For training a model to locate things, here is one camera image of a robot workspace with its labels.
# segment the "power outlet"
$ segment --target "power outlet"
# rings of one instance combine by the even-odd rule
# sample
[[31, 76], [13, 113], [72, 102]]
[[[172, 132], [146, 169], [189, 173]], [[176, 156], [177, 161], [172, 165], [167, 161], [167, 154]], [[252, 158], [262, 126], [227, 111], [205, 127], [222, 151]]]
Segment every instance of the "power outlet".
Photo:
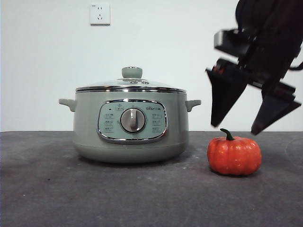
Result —
[[90, 25], [110, 25], [110, 5], [92, 4], [89, 10]]

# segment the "cooker base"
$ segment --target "cooker base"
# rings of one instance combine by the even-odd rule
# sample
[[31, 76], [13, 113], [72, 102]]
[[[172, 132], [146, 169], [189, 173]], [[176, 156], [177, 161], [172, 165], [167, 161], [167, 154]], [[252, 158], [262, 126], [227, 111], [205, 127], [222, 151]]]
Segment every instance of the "cooker base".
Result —
[[74, 144], [81, 156], [108, 163], [146, 163], [162, 161], [181, 154], [187, 143], [152, 148], [96, 148]]

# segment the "stainless steel rim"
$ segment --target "stainless steel rim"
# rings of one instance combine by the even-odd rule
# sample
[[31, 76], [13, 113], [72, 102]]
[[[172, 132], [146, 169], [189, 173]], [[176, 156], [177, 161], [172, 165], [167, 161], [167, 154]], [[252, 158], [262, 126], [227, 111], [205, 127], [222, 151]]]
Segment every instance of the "stainless steel rim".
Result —
[[86, 92], [160, 92], [160, 93], [186, 93], [186, 90], [168, 87], [121, 87], [121, 86], [101, 86], [101, 87], [79, 87], [76, 93]]

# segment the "glass lid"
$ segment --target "glass lid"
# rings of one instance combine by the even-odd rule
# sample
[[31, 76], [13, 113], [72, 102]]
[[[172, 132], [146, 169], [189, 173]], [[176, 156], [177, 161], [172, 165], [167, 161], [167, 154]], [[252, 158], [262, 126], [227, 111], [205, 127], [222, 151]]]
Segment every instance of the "glass lid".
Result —
[[97, 90], [123, 90], [123, 91], [171, 91], [171, 92], [186, 92], [185, 90], [174, 88], [167, 84], [154, 82], [142, 79], [142, 69], [139, 67], [122, 68], [123, 78], [102, 83], [92, 84], [85, 87], [78, 87], [76, 92], [89, 92]]

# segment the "robotic arm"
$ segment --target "robotic arm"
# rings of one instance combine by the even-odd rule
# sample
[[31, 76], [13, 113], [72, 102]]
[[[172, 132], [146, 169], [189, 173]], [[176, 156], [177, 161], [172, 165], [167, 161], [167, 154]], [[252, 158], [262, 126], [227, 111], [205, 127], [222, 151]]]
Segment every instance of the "robotic arm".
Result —
[[248, 84], [262, 91], [263, 102], [251, 132], [266, 127], [298, 108], [295, 88], [280, 82], [291, 67], [303, 41], [302, 0], [240, 0], [236, 8], [238, 29], [219, 31], [214, 47], [238, 58], [219, 59], [206, 69], [212, 84], [211, 124], [218, 126]]

